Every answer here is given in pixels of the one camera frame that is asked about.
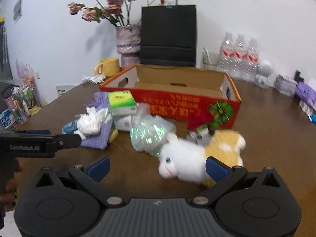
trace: purple package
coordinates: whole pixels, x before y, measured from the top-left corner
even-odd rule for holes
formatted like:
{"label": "purple package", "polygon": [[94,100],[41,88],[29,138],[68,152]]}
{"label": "purple package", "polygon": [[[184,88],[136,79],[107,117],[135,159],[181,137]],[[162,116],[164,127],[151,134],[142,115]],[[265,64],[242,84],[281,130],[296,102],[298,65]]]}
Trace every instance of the purple package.
{"label": "purple package", "polygon": [[[98,111],[102,108],[110,109],[109,99],[107,97],[107,92],[96,92],[94,94],[95,101],[91,104],[85,104],[86,107],[95,107]],[[86,140],[81,141],[81,146],[90,147],[94,149],[104,150],[107,147],[107,140],[110,135],[112,128],[113,119],[101,126],[100,133],[96,135],[91,135],[86,138]]]}
{"label": "purple package", "polygon": [[316,101],[316,92],[307,84],[299,82],[295,94],[309,106],[313,106]]}

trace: human hand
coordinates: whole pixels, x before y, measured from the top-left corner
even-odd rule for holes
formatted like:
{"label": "human hand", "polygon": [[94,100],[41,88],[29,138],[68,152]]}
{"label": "human hand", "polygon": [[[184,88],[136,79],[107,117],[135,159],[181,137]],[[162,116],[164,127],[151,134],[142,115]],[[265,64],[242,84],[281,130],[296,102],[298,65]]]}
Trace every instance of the human hand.
{"label": "human hand", "polygon": [[[22,172],[23,167],[19,164],[15,172]],[[3,204],[4,211],[8,212],[12,209],[15,200],[15,191],[18,188],[16,178],[10,179],[5,186],[5,193],[0,195],[0,203]]]}

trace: yellow mug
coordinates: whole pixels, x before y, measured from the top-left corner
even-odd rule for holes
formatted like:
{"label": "yellow mug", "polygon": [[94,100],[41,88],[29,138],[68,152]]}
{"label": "yellow mug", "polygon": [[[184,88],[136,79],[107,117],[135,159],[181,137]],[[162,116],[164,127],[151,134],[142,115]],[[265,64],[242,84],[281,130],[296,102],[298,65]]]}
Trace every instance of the yellow mug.
{"label": "yellow mug", "polygon": [[94,75],[103,74],[106,77],[114,76],[119,72],[118,58],[107,58],[101,60],[100,63],[94,68]]}

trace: white wall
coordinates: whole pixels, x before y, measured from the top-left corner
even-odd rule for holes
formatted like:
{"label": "white wall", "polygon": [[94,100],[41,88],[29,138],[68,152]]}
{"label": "white wall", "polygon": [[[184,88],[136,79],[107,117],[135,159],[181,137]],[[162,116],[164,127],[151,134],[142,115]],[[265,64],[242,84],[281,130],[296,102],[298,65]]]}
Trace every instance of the white wall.
{"label": "white wall", "polygon": [[[39,70],[38,86],[49,103],[57,98],[56,84],[79,84],[83,76],[93,74],[100,59],[117,56],[115,28],[107,21],[85,22],[71,16],[67,4],[93,0],[23,0],[23,16],[15,24],[12,11],[17,0],[1,0],[6,17],[9,57]],[[197,5],[198,67],[202,47],[217,52],[225,31],[258,38],[261,57],[269,59],[275,70],[289,76],[295,69],[306,79],[316,78],[315,0],[179,0]],[[138,22],[141,6],[132,6],[132,23]]]}

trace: plush toy ear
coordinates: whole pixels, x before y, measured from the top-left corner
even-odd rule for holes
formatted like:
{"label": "plush toy ear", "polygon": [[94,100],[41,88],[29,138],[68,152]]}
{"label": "plush toy ear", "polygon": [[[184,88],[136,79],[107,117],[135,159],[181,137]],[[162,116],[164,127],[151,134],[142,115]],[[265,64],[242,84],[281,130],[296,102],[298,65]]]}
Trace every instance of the plush toy ear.
{"label": "plush toy ear", "polygon": [[167,140],[168,140],[168,142],[177,141],[178,137],[175,133],[168,133]]}

